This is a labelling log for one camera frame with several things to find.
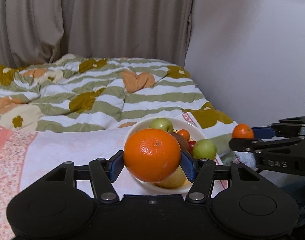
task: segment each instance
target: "beige curtain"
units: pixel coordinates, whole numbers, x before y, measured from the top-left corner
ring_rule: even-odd
[[[0,0],[0,64],[84,57],[184,65],[192,0]]]

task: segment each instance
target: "red fruit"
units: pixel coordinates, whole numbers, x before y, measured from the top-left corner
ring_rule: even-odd
[[[188,144],[189,144],[189,150],[188,150],[188,152],[189,152],[190,154],[193,153],[193,147],[195,146],[195,143],[196,143],[196,141],[190,141],[190,142],[188,142]]]

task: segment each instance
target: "small orange fruit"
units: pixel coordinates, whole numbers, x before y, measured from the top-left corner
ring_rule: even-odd
[[[255,135],[254,135],[254,131],[248,125],[241,123],[234,128],[232,137],[253,139]]]
[[[187,130],[182,129],[182,130],[179,130],[177,133],[180,134],[182,137],[184,137],[187,141],[189,141],[190,134]]]
[[[170,177],[181,161],[177,140],[161,129],[143,129],[131,135],[124,147],[124,164],[137,179],[158,183]]]

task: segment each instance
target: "bed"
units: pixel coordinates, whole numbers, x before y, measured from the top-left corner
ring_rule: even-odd
[[[128,129],[150,116],[189,122],[216,144],[218,164],[235,159],[228,142],[236,122],[214,109],[180,66],[73,54],[52,64],[0,65],[0,240],[13,236],[5,209],[14,195],[64,161],[110,158],[123,148]],[[158,193],[126,169],[114,187],[120,197]],[[213,195],[226,187],[216,182]],[[92,194],[86,182],[78,188]]]

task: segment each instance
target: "green apple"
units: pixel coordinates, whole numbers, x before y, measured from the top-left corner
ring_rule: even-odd
[[[162,117],[156,118],[155,120],[153,120],[150,123],[149,128],[161,129],[166,132],[174,131],[174,127],[173,127],[171,121],[169,121],[167,118],[162,118]]]
[[[211,140],[202,139],[196,142],[193,147],[193,156],[195,159],[206,158],[213,160],[216,157],[217,147]]]

